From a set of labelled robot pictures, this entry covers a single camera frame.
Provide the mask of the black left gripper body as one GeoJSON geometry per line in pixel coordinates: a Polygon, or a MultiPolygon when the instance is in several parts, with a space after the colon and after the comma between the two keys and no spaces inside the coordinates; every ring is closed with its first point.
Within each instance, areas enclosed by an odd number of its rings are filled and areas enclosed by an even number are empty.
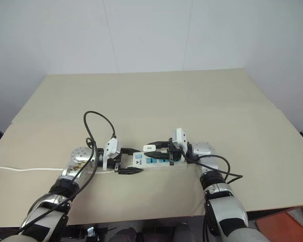
{"type": "Polygon", "coordinates": [[[121,167],[122,154],[117,155],[115,158],[107,159],[107,169],[111,169],[116,173],[119,173],[122,169],[121,167]]]}

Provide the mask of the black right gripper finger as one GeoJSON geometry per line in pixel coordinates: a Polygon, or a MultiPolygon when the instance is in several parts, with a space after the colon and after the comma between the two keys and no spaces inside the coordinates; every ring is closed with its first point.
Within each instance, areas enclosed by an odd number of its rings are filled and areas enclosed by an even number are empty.
{"type": "Polygon", "coordinates": [[[154,159],[169,159],[170,154],[164,153],[160,151],[152,151],[152,152],[145,152],[145,156],[154,158],[154,159]]]}
{"type": "Polygon", "coordinates": [[[155,145],[156,149],[167,149],[169,141],[156,141],[149,143],[149,145],[155,145]]]}

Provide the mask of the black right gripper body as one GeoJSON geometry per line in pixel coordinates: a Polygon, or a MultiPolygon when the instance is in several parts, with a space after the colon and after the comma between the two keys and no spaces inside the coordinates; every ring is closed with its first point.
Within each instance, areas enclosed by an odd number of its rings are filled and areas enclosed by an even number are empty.
{"type": "Polygon", "coordinates": [[[179,162],[184,162],[184,158],[182,156],[180,148],[175,147],[172,138],[169,138],[168,141],[169,141],[169,146],[167,148],[167,153],[170,154],[170,158],[168,159],[169,165],[174,166],[179,162]]]}

